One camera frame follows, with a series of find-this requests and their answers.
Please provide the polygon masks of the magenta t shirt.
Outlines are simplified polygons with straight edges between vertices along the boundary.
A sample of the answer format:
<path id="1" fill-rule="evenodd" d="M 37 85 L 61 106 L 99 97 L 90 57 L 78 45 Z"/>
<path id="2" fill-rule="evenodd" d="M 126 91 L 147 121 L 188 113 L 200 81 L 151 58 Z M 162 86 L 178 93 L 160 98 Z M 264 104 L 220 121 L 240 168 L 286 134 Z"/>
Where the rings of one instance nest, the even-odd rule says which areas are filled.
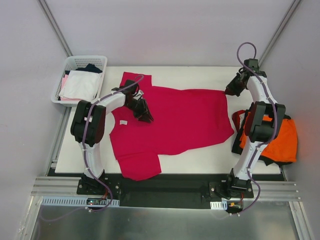
<path id="1" fill-rule="evenodd" d="M 137 120 L 125 106 L 112 112 L 115 125 L 109 136 L 123 177 L 152 178 L 162 172 L 160 155 L 221 144 L 234 134 L 223 91 L 154 86 L 151 75 L 138 85 L 153 121 Z"/>

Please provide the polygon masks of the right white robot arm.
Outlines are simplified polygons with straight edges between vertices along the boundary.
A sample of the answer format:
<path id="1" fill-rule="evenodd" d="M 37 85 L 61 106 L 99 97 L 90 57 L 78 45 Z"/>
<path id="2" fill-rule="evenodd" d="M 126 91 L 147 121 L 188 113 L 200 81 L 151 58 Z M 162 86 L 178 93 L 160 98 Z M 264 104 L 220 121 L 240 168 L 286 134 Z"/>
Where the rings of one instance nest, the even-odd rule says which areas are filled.
<path id="1" fill-rule="evenodd" d="M 286 112 L 286 107 L 278 104 L 272 96 L 267 75 L 260 70 L 255 58 L 242 63 L 242 69 L 226 86 L 224 93 L 238 97 L 245 89 L 250 92 L 253 103 L 243 129 L 245 146 L 225 184 L 228 199 L 241 196 L 251 188 L 253 168 L 263 150 L 277 138 Z"/>

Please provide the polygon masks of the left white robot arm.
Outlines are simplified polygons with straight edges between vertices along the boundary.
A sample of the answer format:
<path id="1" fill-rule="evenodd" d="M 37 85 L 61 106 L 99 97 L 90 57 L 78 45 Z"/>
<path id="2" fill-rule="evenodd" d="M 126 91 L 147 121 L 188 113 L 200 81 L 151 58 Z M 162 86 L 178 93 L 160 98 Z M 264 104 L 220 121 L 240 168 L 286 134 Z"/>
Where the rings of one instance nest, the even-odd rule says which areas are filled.
<path id="1" fill-rule="evenodd" d="M 109 113 L 125 106 L 133 111 L 133 116 L 138 121 L 151 123 L 154 120 L 140 91 L 139 82 L 143 78 L 139 74 L 134 80 L 128 79 L 123 86 L 113 88 L 108 95 L 95 102 L 78 102 L 70 132 L 79 144 L 84 160 L 84 172 L 79 183 L 83 190 L 92 191 L 96 195 L 109 192 L 104 181 L 105 171 L 100 153 L 100 142 Z"/>

